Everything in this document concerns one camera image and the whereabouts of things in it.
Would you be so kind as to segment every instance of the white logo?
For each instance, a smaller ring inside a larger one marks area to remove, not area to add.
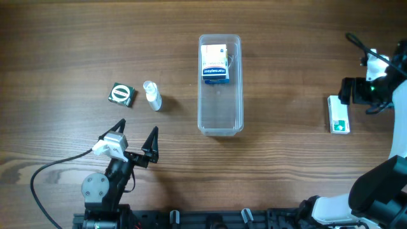
[[[117,90],[117,89],[124,89],[127,93],[121,92],[121,91],[119,91],[119,90]],[[116,96],[115,94],[124,96],[124,98],[117,98],[117,96]],[[112,97],[113,97],[113,99],[114,99],[115,101],[117,101],[117,102],[123,102],[123,101],[125,101],[126,99],[128,99],[129,96],[130,96],[130,90],[129,90],[128,87],[126,87],[125,85],[117,85],[117,86],[115,86],[115,87],[113,88],[113,90],[112,90]]]

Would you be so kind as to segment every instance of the clear plastic container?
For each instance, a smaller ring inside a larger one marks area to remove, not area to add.
[[[201,75],[201,45],[226,44],[229,83],[205,84]],[[233,34],[205,34],[199,38],[198,128],[204,135],[233,136],[243,129],[242,48]]]

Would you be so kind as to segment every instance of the clear plastic bottle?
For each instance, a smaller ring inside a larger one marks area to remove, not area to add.
[[[145,81],[142,87],[146,91],[147,101],[150,103],[151,109],[158,111],[161,108],[162,100],[157,84],[151,81]]]

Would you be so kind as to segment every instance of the wooden table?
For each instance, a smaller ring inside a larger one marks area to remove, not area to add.
[[[130,151],[160,129],[158,164],[136,168],[136,189],[121,201],[134,210],[296,207],[312,195],[348,192],[388,157],[394,118],[351,105],[352,133],[328,132],[326,97],[342,78],[366,74],[362,51],[344,33],[392,56],[407,37],[406,7],[341,0],[0,5],[0,227],[52,228],[30,193],[32,173],[91,148],[121,118]],[[231,138],[197,128],[198,39],[218,33],[242,38],[244,129]],[[150,109],[146,80],[158,84],[169,109]],[[114,82],[139,91],[132,109],[107,100]],[[82,180],[108,162],[88,155],[36,178],[39,198],[64,228],[84,211]]]

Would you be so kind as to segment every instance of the small white box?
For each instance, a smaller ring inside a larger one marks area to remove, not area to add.
[[[350,132],[348,106],[341,104],[337,95],[331,95],[328,97],[328,109],[331,133],[348,134]]]
[[[202,79],[229,83],[228,50],[226,45],[201,46]]]

